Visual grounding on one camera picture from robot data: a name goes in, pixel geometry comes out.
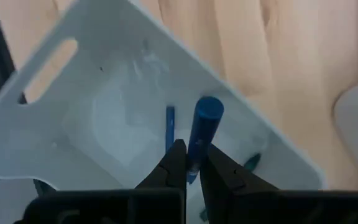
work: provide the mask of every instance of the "blue pen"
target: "blue pen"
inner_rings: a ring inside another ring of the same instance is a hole
[[[166,119],[165,153],[171,148],[175,138],[175,108],[173,106],[167,106]]]
[[[190,184],[196,179],[201,163],[207,156],[209,145],[219,126],[223,111],[222,102],[212,96],[202,97],[196,104],[187,151],[190,163],[187,181]]]

